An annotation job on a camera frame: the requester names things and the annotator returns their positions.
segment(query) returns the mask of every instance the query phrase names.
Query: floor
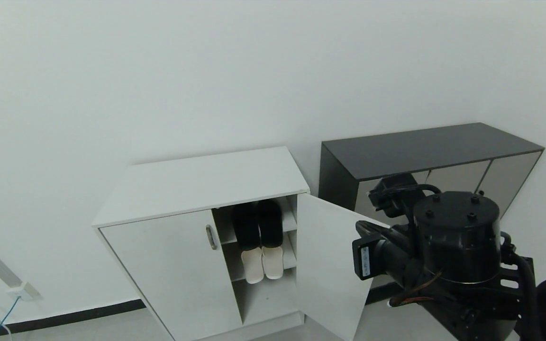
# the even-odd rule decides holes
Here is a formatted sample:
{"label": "floor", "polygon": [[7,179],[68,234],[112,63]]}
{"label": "floor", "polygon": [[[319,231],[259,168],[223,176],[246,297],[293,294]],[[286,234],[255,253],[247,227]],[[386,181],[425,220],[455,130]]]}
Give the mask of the floor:
{"label": "floor", "polygon": [[[14,341],[169,341],[147,309],[140,309],[54,328],[14,334]],[[518,341],[512,334],[509,341]],[[455,341],[418,305],[389,308],[385,302],[366,306],[355,341]],[[9,337],[0,337],[9,341]],[[311,319],[255,341],[342,341]]]}

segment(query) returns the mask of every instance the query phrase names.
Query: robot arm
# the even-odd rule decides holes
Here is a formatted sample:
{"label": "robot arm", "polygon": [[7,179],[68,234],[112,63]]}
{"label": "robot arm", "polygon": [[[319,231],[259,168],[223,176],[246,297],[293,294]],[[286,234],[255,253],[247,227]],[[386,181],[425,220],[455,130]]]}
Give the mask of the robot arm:
{"label": "robot arm", "polygon": [[[494,201],[471,192],[442,193],[409,174],[382,179],[369,196],[377,211],[408,218],[391,228],[355,224],[362,237],[353,242],[357,276],[388,274],[404,289],[390,306],[419,304],[460,341],[505,340],[519,317],[531,339],[542,340],[531,259],[518,256],[501,232]],[[519,287],[505,287],[505,280]]]}

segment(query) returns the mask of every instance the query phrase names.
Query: black baseboard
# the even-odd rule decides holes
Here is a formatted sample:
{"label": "black baseboard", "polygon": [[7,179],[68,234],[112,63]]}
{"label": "black baseboard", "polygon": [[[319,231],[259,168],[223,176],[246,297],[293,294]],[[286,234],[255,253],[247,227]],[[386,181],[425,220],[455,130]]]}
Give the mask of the black baseboard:
{"label": "black baseboard", "polygon": [[[55,326],[61,326],[63,324],[70,324],[75,322],[81,322],[91,319],[97,319],[98,317],[105,317],[109,315],[115,315],[120,313],[127,313],[128,311],[134,311],[145,308],[145,304],[142,300],[134,300],[123,302],[122,304],[115,304],[110,306],[104,306],[101,308],[94,308],[84,311],[78,311],[77,313],[70,313],[65,315],[58,315],[48,317],[47,319],[32,320],[26,322],[18,322],[7,324],[9,330],[13,334],[18,332],[28,332],[31,330],[38,330],[43,328],[50,328]],[[7,334],[4,328],[0,329],[0,335]]]}

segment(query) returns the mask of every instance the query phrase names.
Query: shoe cabinet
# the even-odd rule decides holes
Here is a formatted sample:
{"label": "shoe cabinet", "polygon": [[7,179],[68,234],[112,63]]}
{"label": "shoe cabinet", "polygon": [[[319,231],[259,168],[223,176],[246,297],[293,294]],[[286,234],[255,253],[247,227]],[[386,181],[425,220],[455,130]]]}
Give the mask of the shoe cabinet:
{"label": "shoe cabinet", "polygon": [[[282,208],[284,276],[248,284],[234,205]],[[247,341],[304,323],[354,338],[371,280],[353,271],[357,220],[313,197],[286,147],[130,166],[93,227],[174,341]]]}

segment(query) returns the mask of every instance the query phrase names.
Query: wall outlet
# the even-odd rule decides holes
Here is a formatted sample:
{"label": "wall outlet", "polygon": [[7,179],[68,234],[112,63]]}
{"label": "wall outlet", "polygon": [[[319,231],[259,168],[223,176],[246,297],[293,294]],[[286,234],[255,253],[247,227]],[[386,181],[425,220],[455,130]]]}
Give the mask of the wall outlet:
{"label": "wall outlet", "polygon": [[7,289],[6,294],[16,300],[18,296],[23,301],[32,301],[41,298],[37,290],[28,281],[23,281],[21,286]]}

